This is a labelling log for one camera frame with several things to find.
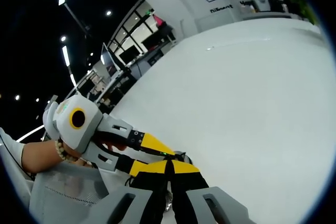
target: red object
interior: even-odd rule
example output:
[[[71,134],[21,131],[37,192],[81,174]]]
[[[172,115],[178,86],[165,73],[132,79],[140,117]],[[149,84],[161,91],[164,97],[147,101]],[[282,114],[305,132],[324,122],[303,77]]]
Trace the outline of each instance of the red object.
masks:
[[[153,18],[156,22],[157,27],[160,27],[164,23],[164,21],[162,19],[160,19],[159,17],[157,17],[155,14],[153,14]]]

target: white sleeve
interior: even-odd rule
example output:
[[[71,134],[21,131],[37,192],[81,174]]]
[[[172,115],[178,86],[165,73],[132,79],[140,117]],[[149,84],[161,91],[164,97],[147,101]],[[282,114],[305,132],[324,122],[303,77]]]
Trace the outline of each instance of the white sleeve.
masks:
[[[22,152],[25,144],[19,143],[7,135],[4,130],[0,127],[0,145],[5,144],[5,148],[8,149],[11,156],[16,160],[16,162],[22,167]]]

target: yellow panel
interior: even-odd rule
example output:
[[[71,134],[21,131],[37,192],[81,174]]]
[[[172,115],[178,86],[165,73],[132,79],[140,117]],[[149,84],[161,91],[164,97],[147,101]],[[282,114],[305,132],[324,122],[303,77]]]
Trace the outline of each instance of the yellow panel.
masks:
[[[145,133],[145,136],[143,137],[141,143],[141,147],[146,147],[159,152],[175,155],[175,153],[170,148],[165,146],[163,143],[161,143],[159,140],[157,140],[154,136],[152,136],[149,133]]]
[[[130,175],[136,177],[137,174],[139,173],[140,169],[144,165],[147,165],[147,164],[144,164],[144,163],[141,163],[141,162],[135,160],[134,163],[133,163],[133,165],[132,165],[132,168],[131,168],[131,171],[130,171]]]
[[[199,173],[200,170],[198,170],[195,166],[183,163],[181,161],[172,160],[174,165],[175,173]]]
[[[159,161],[156,163],[151,163],[148,165],[144,165],[141,167],[140,172],[145,173],[162,173],[164,174],[164,171],[166,169],[167,160]]]

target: black circle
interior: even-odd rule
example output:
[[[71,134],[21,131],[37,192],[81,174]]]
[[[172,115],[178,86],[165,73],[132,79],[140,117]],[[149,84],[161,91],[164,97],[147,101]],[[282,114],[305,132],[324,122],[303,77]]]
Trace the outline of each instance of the black circle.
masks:
[[[85,123],[85,115],[84,112],[78,110],[72,115],[72,124],[79,128],[82,127],[83,124]]]

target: glass window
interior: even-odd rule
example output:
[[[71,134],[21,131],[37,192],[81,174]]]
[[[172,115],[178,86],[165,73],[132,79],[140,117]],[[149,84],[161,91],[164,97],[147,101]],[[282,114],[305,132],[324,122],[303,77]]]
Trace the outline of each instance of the glass window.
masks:
[[[151,35],[151,31],[146,27],[145,24],[139,26],[133,33],[132,37],[141,47],[144,52],[147,52],[147,48],[142,44],[142,42]]]
[[[136,9],[136,11],[143,17],[150,9],[152,9],[152,6],[145,1],[138,7],[138,9]]]
[[[153,30],[153,32],[156,32],[158,29],[156,27],[156,21],[154,19],[153,16],[150,16],[147,20],[146,20],[147,25]]]
[[[117,49],[117,47],[118,47],[117,42],[116,42],[116,41],[112,41],[112,43],[111,43],[111,45],[110,45],[110,49],[111,49],[111,51],[112,51],[112,52],[115,52],[116,49]]]
[[[123,28],[120,28],[119,32],[117,33],[115,39],[117,42],[121,43],[122,40],[126,37],[126,32]]]
[[[135,42],[133,41],[131,37],[128,37],[121,46],[124,50],[129,49],[131,46],[135,46],[137,50],[139,51],[139,54],[142,52],[141,49],[135,44]]]
[[[128,20],[125,22],[124,27],[127,31],[132,30],[132,28],[140,21],[137,14],[133,13]]]
[[[124,50],[122,50],[122,48],[119,48],[117,51],[114,52],[114,54],[115,54],[116,56],[118,56],[118,59],[119,59],[119,60],[120,60],[119,55],[120,55],[122,52],[124,52]]]

